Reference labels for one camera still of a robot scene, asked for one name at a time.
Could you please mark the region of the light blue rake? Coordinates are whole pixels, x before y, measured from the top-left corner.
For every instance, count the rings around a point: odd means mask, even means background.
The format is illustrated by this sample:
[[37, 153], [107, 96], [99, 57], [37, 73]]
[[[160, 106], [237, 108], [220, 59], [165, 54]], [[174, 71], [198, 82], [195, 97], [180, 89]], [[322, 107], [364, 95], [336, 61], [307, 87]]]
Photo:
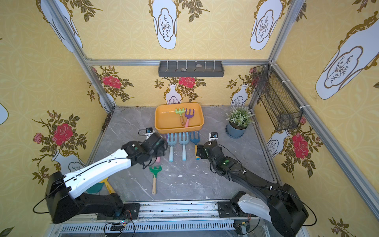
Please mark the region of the light blue rake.
[[179, 143], [182, 145], [182, 160], [187, 160], [186, 145], [189, 143], [189, 133], [182, 132], [179, 133]]
[[176, 133], [168, 133], [167, 134], [167, 143], [170, 147], [169, 151], [169, 162], [173, 162], [173, 147], [177, 144], [177, 134]]

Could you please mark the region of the dark blue rake yellow handle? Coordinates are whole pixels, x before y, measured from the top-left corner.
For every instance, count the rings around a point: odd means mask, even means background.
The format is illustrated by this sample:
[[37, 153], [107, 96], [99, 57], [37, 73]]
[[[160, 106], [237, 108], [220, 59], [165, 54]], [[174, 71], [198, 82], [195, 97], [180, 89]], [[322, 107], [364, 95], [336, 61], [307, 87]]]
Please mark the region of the dark blue rake yellow handle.
[[197, 147], [198, 143], [200, 142], [200, 132], [199, 131], [193, 131], [189, 134], [189, 140], [194, 144], [194, 154], [196, 160], [200, 160], [200, 157], [197, 155]]

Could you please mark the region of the dark green rake wooden handle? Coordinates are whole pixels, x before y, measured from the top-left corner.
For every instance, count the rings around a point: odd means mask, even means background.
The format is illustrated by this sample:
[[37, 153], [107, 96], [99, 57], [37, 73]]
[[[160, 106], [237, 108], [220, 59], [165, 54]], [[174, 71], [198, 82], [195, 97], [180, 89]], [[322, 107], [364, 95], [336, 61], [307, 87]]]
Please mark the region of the dark green rake wooden handle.
[[157, 193], [157, 177], [158, 173], [162, 171], [162, 166], [151, 166], [149, 171], [153, 174], [152, 194], [155, 195]]

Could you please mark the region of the orange plastic storage tray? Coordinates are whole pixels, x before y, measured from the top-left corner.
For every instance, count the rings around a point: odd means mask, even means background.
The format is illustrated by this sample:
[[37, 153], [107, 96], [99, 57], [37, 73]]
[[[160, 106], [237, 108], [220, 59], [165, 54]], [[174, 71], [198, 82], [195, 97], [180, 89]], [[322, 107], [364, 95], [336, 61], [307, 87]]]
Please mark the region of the orange plastic storage tray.
[[[179, 115], [175, 113], [175, 109], [194, 109], [194, 117], [189, 121], [189, 127], [181, 125]], [[159, 133], [181, 133], [201, 130], [204, 126], [204, 115], [202, 107], [199, 103], [182, 103], [160, 105], [155, 110], [155, 128]]]

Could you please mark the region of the light green rake wooden handle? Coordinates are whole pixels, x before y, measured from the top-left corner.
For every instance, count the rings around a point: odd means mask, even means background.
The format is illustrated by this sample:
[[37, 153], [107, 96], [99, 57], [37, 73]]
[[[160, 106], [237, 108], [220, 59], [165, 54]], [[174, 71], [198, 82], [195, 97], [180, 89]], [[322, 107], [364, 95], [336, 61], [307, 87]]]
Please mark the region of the light green rake wooden handle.
[[185, 122], [184, 122], [183, 113], [185, 113], [185, 108], [175, 109], [175, 113], [179, 115], [181, 125], [184, 126]]

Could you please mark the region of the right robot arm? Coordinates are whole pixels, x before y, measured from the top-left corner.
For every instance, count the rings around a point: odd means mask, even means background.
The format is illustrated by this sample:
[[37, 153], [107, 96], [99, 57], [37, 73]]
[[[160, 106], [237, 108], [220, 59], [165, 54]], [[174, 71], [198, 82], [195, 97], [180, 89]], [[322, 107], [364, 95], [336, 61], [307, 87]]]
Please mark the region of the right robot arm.
[[271, 222], [282, 236], [296, 236], [309, 217], [305, 204], [292, 186], [281, 186], [252, 173], [238, 160], [225, 156], [217, 141], [199, 145], [196, 154], [201, 159], [208, 160], [218, 175], [252, 192], [255, 198], [242, 194], [237, 200], [237, 206], [244, 213]]

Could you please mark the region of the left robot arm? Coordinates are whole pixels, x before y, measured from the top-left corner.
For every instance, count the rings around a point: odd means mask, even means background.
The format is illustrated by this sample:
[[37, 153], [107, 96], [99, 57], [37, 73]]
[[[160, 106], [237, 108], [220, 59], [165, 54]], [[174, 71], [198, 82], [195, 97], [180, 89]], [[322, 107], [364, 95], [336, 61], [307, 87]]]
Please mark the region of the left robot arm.
[[49, 177], [45, 200], [52, 223], [60, 224], [80, 214], [103, 214], [119, 218], [124, 215], [123, 201], [117, 194], [88, 194], [87, 190], [134, 165], [145, 165], [154, 157], [165, 155], [166, 139], [153, 133], [144, 142], [130, 141], [111, 155], [74, 172], [58, 171]]

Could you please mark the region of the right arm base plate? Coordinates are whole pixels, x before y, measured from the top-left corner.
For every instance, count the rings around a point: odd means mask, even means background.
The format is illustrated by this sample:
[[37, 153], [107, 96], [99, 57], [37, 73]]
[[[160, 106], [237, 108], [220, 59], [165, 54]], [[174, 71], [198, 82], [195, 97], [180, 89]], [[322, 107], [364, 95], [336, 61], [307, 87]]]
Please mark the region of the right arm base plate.
[[248, 214], [244, 213], [240, 207], [231, 201], [220, 201], [215, 205], [215, 209], [219, 213], [221, 218], [235, 218], [235, 217], [247, 217]]

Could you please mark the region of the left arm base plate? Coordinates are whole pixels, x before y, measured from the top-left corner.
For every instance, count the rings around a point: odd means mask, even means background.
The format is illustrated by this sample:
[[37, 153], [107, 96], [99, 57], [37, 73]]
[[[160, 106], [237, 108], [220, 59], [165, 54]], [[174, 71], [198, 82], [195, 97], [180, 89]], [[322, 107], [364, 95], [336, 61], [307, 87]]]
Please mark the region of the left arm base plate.
[[104, 214], [98, 214], [96, 220], [137, 220], [140, 211], [139, 203], [125, 203], [124, 208], [119, 216], [106, 216]]

